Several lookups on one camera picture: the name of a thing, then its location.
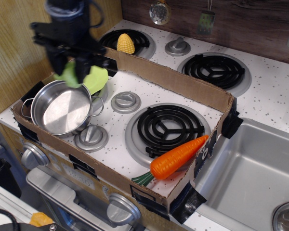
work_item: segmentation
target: cardboard tray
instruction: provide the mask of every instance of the cardboard tray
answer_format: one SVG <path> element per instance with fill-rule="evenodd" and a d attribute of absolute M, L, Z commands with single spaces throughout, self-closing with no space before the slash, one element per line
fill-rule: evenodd
<path fill-rule="evenodd" d="M 217 137 L 221 134 L 223 122 L 232 110 L 234 97 L 230 93 L 210 83 L 189 77 L 168 67 L 158 65 L 140 57 L 125 54 L 113 49 L 108 49 L 106 57 L 116 60 L 119 70 L 133 72 L 165 89 L 174 91 L 184 97 L 197 101 L 208 107 L 212 107 L 223 113 L 221 119 L 210 135 L 210 139 L 207 141 L 204 148 L 198 152 L 185 176 L 178 182 L 167 197 L 161 196 L 144 186 L 137 185 L 127 177 L 120 175 L 113 169 L 108 168 L 101 162 L 90 157 L 77 147 L 72 146 L 64 140 L 34 125 L 22 116 L 21 106 L 23 102 L 21 100 L 19 100 L 12 108 L 14 117 L 19 124 L 36 133 L 38 140 L 41 143 L 45 143 L 67 156 L 70 154 L 89 165 L 94 169 L 98 179 L 112 184 L 128 195 L 135 197 L 138 201 L 149 201 L 149 203 L 152 202 L 153 205 L 161 205 L 162 207 L 165 207 L 165 211 L 169 213 L 171 210 L 171 203 L 180 195 L 186 185 L 192 184 L 206 155 L 210 154 L 212 151 L 212 147 L 216 143 Z"/>

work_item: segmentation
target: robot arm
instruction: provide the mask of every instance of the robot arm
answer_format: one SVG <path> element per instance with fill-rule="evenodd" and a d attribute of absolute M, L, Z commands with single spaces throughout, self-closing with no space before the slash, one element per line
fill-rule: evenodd
<path fill-rule="evenodd" d="M 90 25 L 89 4 L 93 4 L 102 16 L 95 26 Z M 45 10 L 51 23 L 31 23 L 35 32 L 34 42 L 46 49 L 47 57 L 58 75 L 61 75 L 68 56 L 76 61 L 79 83 L 89 74 L 92 65 L 107 66 L 103 58 L 105 47 L 91 37 L 91 27 L 99 27 L 104 20 L 103 11 L 92 0 L 47 0 Z"/>

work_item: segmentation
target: stainless steel pot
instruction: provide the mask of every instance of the stainless steel pot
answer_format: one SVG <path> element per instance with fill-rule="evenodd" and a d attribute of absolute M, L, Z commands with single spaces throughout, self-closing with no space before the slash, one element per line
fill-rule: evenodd
<path fill-rule="evenodd" d="M 92 115 L 92 97 L 102 101 L 102 109 Z M 104 108 L 101 97 L 91 96 L 89 90 L 81 85 L 69 88 L 64 81 L 54 81 L 44 86 L 34 97 L 31 105 L 32 122 L 40 128 L 61 138 L 76 135 L 86 128 L 90 118 L 99 116 Z"/>

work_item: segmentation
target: yellow corn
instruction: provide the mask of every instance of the yellow corn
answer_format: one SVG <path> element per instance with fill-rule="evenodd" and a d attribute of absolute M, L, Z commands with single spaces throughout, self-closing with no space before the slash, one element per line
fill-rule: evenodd
<path fill-rule="evenodd" d="M 133 54 L 135 52 L 135 46 L 130 36 L 127 34 L 120 35 L 118 38 L 117 51 L 122 51 L 127 54 Z"/>

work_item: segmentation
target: stainless steel sink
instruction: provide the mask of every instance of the stainless steel sink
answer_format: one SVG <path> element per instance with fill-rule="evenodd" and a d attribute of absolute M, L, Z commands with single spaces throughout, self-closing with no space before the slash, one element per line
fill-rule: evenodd
<path fill-rule="evenodd" d="M 233 231 L 271 231 L 289 202 L 289 134 L 244 118 L 231 139 L 220 137 L 196 180 L 208 201 L 197 211 Z"/>

